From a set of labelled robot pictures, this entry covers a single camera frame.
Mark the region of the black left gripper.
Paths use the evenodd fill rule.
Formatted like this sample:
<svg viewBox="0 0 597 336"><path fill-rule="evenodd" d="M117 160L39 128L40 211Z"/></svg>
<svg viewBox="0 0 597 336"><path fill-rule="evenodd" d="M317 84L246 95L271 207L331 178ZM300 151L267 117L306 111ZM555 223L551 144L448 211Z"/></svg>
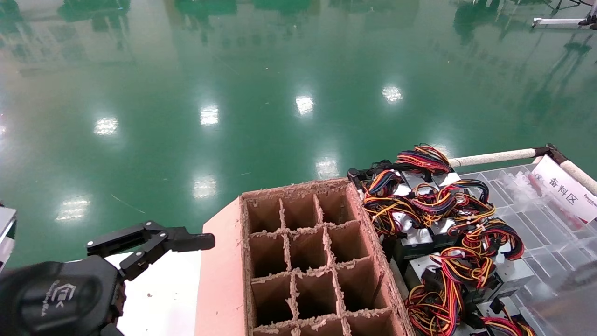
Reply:
<svg viewBox="0 0 597 336"><path fill-rule="evenodd" d="M3 336L121 336L118 319L132 281L168 251L215 247L211 233L146 221L87 243L87 258L41 262L1 272L0 333ZM118 270L103 258L135 248Z"/></svg>

